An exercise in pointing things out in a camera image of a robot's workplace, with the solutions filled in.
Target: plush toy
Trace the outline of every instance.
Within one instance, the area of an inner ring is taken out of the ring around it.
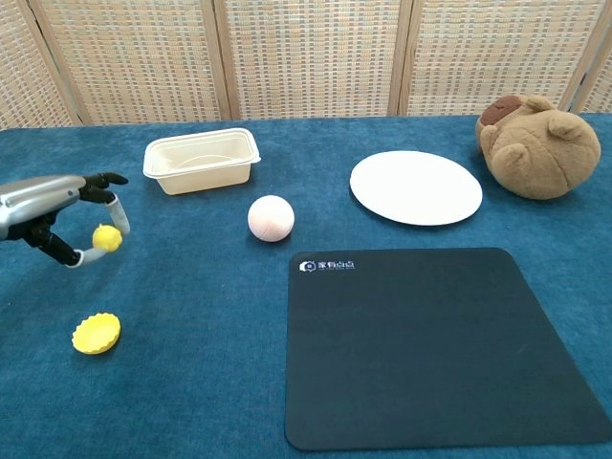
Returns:
[[[476,137],[495,180],[531,199],[562,196],[586,181],[601,156],[595,131],[541,96],[505,96],[478,119]]]

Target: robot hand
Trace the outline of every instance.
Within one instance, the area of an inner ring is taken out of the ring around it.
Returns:
[[[100,258],[103,253],[97,249],[72,249],[51,232],[51,225],[63,208],[81,200],[104,204],[121,234],[129,233],[129,222],[119,197],[106,190],[110,184],[125,185],[127,179],[114,173],[91,177],[60,175],[0,186],[0,241],[23,239],[70,268]]]

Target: black mouse pad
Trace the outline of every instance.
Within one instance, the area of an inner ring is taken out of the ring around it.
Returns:
[[[294,447],[612,436],[505,251],[303,252],[290,270],[285,434]]]

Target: woven screen panel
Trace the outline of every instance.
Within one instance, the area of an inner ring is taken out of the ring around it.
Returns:
[[[612,54],[608,56],[603,68],[589,93],[584,112],[612,112]]]
[[[219,120],[200,0],[42,0],[93,124]]]
[[[425,0],[407,114],[479,114],[507,94],[558,103],[603,3]]]
[[[22,11],[0,3],[0,129],[73,124]]]
[[[400,0],[228,0],[243,119],[387,112]]]

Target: takeout container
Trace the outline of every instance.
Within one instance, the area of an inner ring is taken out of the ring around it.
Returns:
[[[157,180],[166,194],[180,194],[244,184],[251,176],[251,164],[259,161],[252,133],[231,128],[150,143],[142,173]]]

